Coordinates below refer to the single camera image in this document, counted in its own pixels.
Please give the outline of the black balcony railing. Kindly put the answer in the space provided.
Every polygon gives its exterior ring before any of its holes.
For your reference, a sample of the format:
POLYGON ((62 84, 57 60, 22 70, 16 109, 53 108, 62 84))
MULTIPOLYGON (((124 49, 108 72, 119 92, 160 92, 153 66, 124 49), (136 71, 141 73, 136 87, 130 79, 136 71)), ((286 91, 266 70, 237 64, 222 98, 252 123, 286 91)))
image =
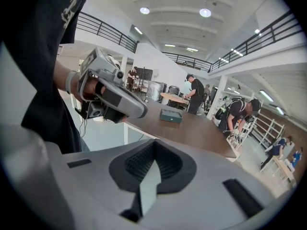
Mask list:
POLYGON ((84 12, 80 12, 78 16, 77 29, 107 39, 132 53, 136 52, 139 43, 106 22, 84 12))
POLYGON ((287 11, 243 43, 228 50, 214 63, 175 53, 164 52, 164 54, 178 65, 210 73, 232 61, 302 32, 303 29, 295 15, 287 11))

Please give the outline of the white wristband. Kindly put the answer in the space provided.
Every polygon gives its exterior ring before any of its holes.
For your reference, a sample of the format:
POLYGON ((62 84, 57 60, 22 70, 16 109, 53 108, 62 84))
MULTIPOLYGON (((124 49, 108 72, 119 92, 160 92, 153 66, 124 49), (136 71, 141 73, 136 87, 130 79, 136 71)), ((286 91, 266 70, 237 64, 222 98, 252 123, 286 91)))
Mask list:
POLYGON ((78 80, 79 80, 79 73, 76 71, 71 71, 65 80, 65 91, 68 94, 73 94, 77 91, 78 86, 78 80))

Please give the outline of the white metal shelving rack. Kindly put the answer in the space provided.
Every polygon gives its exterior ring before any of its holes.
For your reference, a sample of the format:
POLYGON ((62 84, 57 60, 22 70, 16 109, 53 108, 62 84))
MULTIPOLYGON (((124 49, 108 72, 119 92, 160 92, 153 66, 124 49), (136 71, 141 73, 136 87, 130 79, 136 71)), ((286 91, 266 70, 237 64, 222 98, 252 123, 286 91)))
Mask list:
POLYGON ((238 151, 248 135, 251 135, 266 150, 281 138, 284 130, 284 125, 279 124, 275 119, 265 116, 259 110, 256 116, 246 121, 242 128, 242 133, 235 134, 234 149, 238 151))

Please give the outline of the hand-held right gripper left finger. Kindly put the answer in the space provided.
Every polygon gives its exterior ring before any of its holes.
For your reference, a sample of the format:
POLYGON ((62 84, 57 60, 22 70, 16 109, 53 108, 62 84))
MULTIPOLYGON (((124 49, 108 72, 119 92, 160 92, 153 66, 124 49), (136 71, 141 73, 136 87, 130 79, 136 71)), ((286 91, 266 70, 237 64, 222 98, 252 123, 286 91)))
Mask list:
POLYGON ((56 230, 156 230, 140 217, 138 194, 120 189, 109 173, 114 158, 151 144, 142 140, 61 154, 49 143, 49 225, 56 230))

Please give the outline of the round light wooden table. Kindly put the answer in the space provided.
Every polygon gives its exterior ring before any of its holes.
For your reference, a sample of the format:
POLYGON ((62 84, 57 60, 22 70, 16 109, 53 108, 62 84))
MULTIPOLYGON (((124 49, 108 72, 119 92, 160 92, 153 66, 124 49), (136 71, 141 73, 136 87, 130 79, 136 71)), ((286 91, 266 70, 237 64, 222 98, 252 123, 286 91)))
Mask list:
POLYGON ((190 103, 189 99, 184 99, 184 98, 179 97, 179 96, 177 96, 177 95, 170 94, 170 93, 165 93, 165 92, 160 93, 160 95, 161 95, 163 98, 165 98, 165 99, 168 100, 167 106, 172 107, 172 105, 171 105, 172 102, 175 102, 176 104, 175 104, 174 107, 175 107, 176 109, 179 109, 179 106, 180 106, 181 104, 184 104, 184 105, 185 105, 184 111, 185 111, 185 112, 188 111, 188 107, 189 107, 189 103, 190 103))

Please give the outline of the light wooden rectangular table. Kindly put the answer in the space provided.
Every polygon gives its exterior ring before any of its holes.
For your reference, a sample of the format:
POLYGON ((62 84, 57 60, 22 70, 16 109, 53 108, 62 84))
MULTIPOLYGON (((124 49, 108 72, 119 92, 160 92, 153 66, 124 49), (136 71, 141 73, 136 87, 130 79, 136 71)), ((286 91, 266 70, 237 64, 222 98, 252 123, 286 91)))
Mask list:
POLYGON ((296 187, 296 180, 287 164, 277 156, 273 156, 272 159, 277 166, 277 169, 273 172, 273 176, 279 179, 279 186, 289 189, 296 187))

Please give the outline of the black monitor on stand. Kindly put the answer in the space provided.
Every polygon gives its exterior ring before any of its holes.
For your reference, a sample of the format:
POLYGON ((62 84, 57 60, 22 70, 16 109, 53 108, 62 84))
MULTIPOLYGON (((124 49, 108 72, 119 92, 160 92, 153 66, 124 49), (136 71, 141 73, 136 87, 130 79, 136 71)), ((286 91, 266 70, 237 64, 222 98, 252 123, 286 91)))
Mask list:
POLYGON ((153 70, 146 68, 137 68, 137 76, 139 76, 139 85, 144 85, 145 82, 149 82, 152 79, 153 70))

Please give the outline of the person's blue jeans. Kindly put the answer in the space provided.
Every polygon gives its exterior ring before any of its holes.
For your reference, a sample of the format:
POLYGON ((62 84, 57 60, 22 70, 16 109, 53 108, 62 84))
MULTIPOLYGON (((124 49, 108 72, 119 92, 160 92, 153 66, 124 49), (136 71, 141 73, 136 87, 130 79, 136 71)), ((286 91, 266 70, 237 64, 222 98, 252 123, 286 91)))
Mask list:
POLYGON ((80 137, 80 146, 81 146, 81 152, 90 152, 90 149, 88 148, 87 144, 85 143, 82 137, 80 137))

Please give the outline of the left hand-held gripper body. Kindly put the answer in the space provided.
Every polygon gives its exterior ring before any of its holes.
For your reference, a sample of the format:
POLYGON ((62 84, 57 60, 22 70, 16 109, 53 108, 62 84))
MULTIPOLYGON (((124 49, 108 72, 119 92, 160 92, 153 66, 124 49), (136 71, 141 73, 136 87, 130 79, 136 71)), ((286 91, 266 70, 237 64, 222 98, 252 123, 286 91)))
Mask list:
POLYGON ((83 97, 83 89, 88 78, 102 77, 122 85, 123 76, 124 73, 116 67, 107 54, 100 48, 96 47, 80 66, 80 77, 77 89, 83 102, 81 109, 78 109, 77 113, 83 119, 91 119, 102 116, 102 103, 97 98, 97 94, 95 95, 94 99, 91 100, 83 97))

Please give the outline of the person's left hand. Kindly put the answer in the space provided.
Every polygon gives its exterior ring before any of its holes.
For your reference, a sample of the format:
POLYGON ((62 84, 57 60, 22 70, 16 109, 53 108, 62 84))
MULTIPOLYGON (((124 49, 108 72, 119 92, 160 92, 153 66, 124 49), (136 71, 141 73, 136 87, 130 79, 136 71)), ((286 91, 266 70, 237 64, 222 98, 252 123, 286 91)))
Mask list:
POLYGON ((83 97, 85 99, 94 99, 96 94, 102 95, 106 87, 102 84, 98 78, 88 78, 83 89, 83 97))

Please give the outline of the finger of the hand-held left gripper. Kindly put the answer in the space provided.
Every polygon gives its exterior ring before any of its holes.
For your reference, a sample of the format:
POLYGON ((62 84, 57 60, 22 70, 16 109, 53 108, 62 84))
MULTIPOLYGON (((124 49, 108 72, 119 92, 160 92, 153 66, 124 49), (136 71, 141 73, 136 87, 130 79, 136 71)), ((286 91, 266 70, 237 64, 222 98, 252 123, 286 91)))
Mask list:
POLYGON ((146 115, 148 111, 146 104, 124 86, 102 77, 98 80, 106 87, 102 95, 97 94, 97 98, 102 103, 102 116, 105 106, 112 107, 127 117, 143 118, 146 115))
POLYGON ((105 120, 108 121, 112 121, 115 124, 120 123, 120 122, 124 122, 124 120, 127 118, 127 115, 125 115, 124 113, 109 107, 109 106, 105 106, 104 107, 104 113, 103 113, 103 118, 105 120))

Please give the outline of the green black helmet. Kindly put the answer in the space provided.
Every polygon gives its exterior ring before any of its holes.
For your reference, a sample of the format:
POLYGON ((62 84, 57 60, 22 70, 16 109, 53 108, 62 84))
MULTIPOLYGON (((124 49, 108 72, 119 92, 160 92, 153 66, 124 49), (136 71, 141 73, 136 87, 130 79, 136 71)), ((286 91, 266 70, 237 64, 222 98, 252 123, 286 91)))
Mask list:
POLYGON ((227 110, 227 106, 225 105, 221 106, 215 114, 215 119, 221 120, 226 110, 227 110))

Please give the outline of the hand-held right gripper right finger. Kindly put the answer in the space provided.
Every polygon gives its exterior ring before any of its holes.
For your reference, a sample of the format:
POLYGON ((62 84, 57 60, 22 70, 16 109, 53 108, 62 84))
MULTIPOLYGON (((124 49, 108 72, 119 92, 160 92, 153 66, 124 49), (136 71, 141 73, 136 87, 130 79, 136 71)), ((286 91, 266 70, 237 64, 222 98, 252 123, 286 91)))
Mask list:
POLYGON ((237 179, 263 206, 275 197, 257 178, 222 155, 176 142, 168 145, 191 156, 197 165, 193 180, 179 193, 158 195, 140 220, 150 230, 222 230, 247 220, 223 181, 237 179))

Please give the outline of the person's black shirt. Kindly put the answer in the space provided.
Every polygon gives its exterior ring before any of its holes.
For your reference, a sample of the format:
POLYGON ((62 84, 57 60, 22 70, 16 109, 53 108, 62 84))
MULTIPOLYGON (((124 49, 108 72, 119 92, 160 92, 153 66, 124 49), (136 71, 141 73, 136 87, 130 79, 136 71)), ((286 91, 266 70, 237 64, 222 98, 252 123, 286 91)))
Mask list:
POLYGON ((0 0, 0 42, 36 89, 22 126, 55 143, 63 154, 81 152, 80 134, 53 76, 61 44, 72 44, 86 0, 0 0))

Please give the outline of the dark wooden table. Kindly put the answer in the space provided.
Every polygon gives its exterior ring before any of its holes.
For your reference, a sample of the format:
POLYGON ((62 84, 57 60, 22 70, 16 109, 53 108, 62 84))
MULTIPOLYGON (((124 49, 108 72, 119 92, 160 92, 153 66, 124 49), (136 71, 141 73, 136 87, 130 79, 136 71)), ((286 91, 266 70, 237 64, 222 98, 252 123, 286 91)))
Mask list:
POLYGON ((128 144, 128 131, 132 129, 150 138, 181 143, 194 148, 220 154, 230 161, 239 157, 218 127, 207 117, 196 116, 161 103, 149 102, 148 112, 143 118, 129 117, 124 122, 124 143, 128 144), (181 123, 160 119, 162 109, 179 112, 181 123))

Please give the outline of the plastic-wrapped grey barrel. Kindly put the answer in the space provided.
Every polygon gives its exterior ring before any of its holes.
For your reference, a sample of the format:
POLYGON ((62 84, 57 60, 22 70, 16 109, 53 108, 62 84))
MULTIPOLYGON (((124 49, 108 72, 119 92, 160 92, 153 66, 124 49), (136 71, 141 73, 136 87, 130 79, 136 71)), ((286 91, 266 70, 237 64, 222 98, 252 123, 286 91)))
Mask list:
POLYGON ((162 101, 161 93, 165 92, 166 87, 166 83, 150 81, 148 83, 146 96, 148 97, 148 99, 160 103, 162 101))

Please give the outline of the black lidded bin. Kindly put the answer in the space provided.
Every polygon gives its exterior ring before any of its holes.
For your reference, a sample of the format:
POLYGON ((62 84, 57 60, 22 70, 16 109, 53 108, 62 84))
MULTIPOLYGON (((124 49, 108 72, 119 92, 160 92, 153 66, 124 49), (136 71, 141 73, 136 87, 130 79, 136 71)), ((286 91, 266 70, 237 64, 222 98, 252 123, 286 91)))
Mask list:
POLYGON ((176 95, 178 96, 180 92, 180 88, 174 85, 171 85, 168 87, 168 94, 176 95))

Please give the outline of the person's left forearm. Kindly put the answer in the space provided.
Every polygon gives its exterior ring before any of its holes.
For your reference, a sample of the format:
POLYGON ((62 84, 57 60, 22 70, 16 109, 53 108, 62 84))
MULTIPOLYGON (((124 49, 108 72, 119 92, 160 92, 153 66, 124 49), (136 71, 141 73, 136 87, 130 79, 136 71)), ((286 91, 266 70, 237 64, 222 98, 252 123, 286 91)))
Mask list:
MULTIPOLYGON (((53 80, 54 80, 56 87, 59 90, 66 92, 65 91, 65 80, 71 71, 72 71, 71 69, 63 66, 60 62, 56 61, 53 80)), ((78 90, 74 92, 73 95, 76 98, 79 97, 78 90)))

